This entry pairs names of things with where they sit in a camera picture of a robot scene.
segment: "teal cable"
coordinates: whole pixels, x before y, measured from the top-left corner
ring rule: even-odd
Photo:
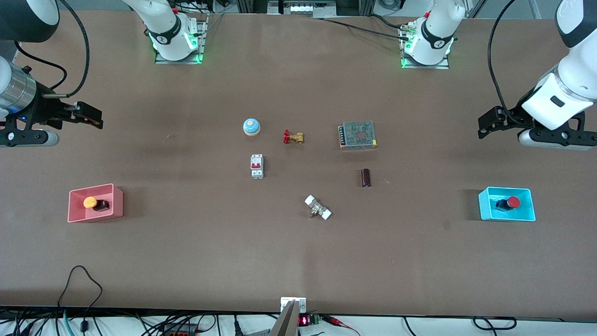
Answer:
[[[75,336],[75,334],[73,333],[73,330],[70,328],[69,320],[66,317],[66,309],[64,310],[64,313],[62,313],[62,319],[64,320],[64,324],[66,325],[66,330],[69,332],[70,336]]]

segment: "table surface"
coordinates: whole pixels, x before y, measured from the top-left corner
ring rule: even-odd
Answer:
[[[80,16],[91,67],[75,98],[105,127],[67,124],[55,147],[2,151],[1,304],[53,305],[82,264],[105,288],[100,306],[276,311],[305,296],[330,313],[597,318],[597,152],[526,148],[514,130],[477,138],[498,104],[492,21],[465,20],[451,69],[433,71],[401,69],[395,39],[266,15],[226,15],[202,65],[154,65],[134,13]],[[68,68],[61,91],[77,85],[84,49],[66,13],[24,48]],[[494,67],[506,102],[566,52],[551,20],[503,22]],[[42,83],[60,78],[17,63]],[[242,132],[248,117],[258,136]],[[339,150],[337,126],[353,120],[375,122],[377,149]],[[305,143],[284,145],[284,129]],[[250,176],[256,153],[262,180]],[[105,183],[124,191],[125,216],[68,224],[68,192]],[[530,188],[537,221],[481,221],[487,186]],[[329,220],[309,218],[309,194]],[[71,285],[64,304],[97,295],[80,271]]]

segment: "white circuit breaker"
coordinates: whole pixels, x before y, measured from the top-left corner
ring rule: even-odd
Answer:
[[[251,176],[254,179],[263,178],[263,154],[251,155]]]

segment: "blue bin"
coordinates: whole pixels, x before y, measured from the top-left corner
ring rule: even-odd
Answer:
[[[517,209],[504,211],[498,209],[496,204],[499,200],[516,196],[521,201]],[[510,222],[534,222],[535,209],[531,191],[525,188],[503,188],[487,187],[479,194],[479,208],[481,219],[484,221],[510,221]]]

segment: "pink bin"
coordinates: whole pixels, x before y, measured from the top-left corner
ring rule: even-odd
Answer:
[[[105,211],[86,209],[83,206],[83,201],[89,196],[108,201],[110,209]],[[67,220],[69,223],[105,221],[106,219],[122,217],[122,208],[122,190],[114,187],[114,184],[71,190],[69,192],[69,215]]]

